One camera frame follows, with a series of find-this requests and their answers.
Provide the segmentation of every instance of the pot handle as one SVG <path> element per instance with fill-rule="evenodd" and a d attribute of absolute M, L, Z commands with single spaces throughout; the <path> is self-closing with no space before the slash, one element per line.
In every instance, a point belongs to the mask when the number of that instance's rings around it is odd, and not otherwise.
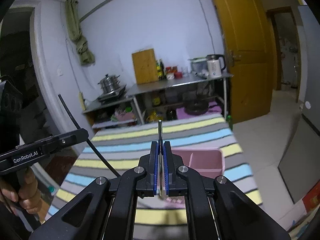
<path fill-rule="evenodd" d="M 225 70 L 225 68 L 227 67 L 227 65 L 226 65 L 226 60 L 225 60 L 225 58 L 224 58 L 224 55 L 222 55 L 222 54 L 216 54 L 216 56 L 217 57 L 219 57 L 219 58 L 223 58 L 223 64 L 224 64 L 224 66 L 223 66 L 223 68 L 221 69 L 221 71 L 222 70 Z"/>

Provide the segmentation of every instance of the pink storage box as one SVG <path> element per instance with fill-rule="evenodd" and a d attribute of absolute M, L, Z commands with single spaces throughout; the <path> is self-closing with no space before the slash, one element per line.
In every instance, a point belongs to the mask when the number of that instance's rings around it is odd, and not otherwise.
<path fill-rule="evenodd" d="M 198 171 L 200 175 L 216 178 L 224 173 L 224 157 L 219 148 L 172 148 L 172 153 L 182 157 L 183 164 Z"/>

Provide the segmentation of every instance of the wooden cutting board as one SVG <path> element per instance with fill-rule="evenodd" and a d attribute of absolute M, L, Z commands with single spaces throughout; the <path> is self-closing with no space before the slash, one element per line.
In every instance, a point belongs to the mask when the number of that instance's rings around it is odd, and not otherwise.
<path fill-rule="evenodd" d="M 156 58 L 153 49 L 147 49 L 132 54 L 134 73 L 137 84 L 158 81 Z"/>

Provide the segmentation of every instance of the tiled floor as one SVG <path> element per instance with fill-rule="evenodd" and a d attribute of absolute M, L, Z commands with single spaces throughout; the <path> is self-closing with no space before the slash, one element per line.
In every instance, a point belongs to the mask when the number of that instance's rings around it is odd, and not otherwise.
<path fill-rule="evenodd" d="M 294 205 L 277 167 L 299 116 L 293 91 L 273 91 L 269 114 L 237 123 L 233 129 L 251 165 L 264 209 L 280 224 Z"/>

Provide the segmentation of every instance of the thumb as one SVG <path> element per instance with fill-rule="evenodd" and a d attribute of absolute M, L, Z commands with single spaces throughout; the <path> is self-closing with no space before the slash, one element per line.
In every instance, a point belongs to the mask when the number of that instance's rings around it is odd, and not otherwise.
<path fill-rule="evenodd" d="M 17 202 L 19 200 L 18 194 L 13 189 L 13 187 L 2 178 L 0 178 L 0 189 L 2 191 L 2 194 L 11 201 Z"/>

